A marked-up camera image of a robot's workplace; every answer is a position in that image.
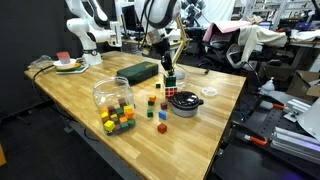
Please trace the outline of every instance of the white bowl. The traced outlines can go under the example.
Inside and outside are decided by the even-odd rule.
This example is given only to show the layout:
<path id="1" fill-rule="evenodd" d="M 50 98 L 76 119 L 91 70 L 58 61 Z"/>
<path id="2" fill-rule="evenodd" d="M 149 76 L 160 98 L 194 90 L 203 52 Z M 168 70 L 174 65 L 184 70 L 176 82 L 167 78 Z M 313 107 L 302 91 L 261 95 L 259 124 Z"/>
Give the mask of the white bowl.
<path id="1" fill-rule="evenodd" d="M 53 65 L 57 66 L 59 69 L 70 69 L 74 66 L 76 63 L 76 59 L 70 59 L 69 64 L 62 64 L 60 61 L 55 61 L 53 62 Z"/>

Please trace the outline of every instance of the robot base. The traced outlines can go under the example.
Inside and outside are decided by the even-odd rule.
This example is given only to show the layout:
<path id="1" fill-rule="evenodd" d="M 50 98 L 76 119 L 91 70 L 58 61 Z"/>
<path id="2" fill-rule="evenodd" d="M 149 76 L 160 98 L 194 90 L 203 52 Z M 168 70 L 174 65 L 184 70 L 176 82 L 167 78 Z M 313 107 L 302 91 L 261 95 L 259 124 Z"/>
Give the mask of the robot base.
<path id="1" fill-rule="evenodd" d="M 90 65 L 97 65 L 102 63 L 100 53 L 97 53 L 97 55 L 95 56 L 93 56 L 92 54 L 83 54 L 82 58 L 87 64 L 90 64 Z"/>

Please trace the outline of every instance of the pot lid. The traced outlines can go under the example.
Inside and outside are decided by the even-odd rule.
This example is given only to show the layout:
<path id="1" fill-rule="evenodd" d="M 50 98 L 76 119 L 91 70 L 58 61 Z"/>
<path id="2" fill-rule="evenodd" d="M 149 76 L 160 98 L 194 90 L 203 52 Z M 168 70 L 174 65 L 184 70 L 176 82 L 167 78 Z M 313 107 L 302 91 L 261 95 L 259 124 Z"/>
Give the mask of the pot lid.
<path id="1" fill-rule="evenodd" d="M 202 105 L 203 101 L 198 98 L 192 92 L 181 91 L 169 98 L 169 102 L 178 109 L 181 110 L 193 110 Z"/>

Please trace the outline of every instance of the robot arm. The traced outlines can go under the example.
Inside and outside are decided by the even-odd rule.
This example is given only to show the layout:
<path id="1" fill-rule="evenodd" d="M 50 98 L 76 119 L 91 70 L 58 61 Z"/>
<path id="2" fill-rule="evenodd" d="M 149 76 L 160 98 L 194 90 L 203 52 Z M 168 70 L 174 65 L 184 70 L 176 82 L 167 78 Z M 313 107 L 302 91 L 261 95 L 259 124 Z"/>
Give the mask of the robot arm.
<path id="1" fill-rule="evenodd" d="M 85 10 L 83 2 L 88 2 L 91 6 L 92 16 Z M 102 62 L 96 43 L 107 41 L 110 46 L 121 47 L 120 24 L 108 20 L 97 0 L 66 0 L 66 3 L 71 13 L 79 17 L 68 20 L 67 27 L 79 37 L 83 46 L 83 58 L 88 64 Z"/>
<path id="2" fill-rule="evenodd" d="M 170 43 L 164 28 L 179 16 L 180 0 L 135 0 L 134 6 L 152 47 L 161 55 L 163 68 L 172 76 L 174 68 L 169 53 Z"/>

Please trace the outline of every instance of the floor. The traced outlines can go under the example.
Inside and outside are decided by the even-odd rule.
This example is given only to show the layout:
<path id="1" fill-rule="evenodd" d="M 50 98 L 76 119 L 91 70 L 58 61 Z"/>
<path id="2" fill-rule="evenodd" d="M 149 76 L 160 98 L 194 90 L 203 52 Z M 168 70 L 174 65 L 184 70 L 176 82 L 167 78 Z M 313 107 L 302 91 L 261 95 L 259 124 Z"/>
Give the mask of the floor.
<path id="1" fill-rule="evenodd" d="M 201 60 L 182 54 L 178 63 L 197 66 Z M 235 110 L 247 104 L 252 97 L 249 92 L 257 89 L 254 73 L 242 75 L 248 81 Z M 78 134 L 67 134 L 60 116 L 50 107 L 38 107 L 22 117 L 30 125 L 16 118 L 0 124 L 0 142 L 7 159 L 0 167 L 1 180 L 122 179 Z"/>

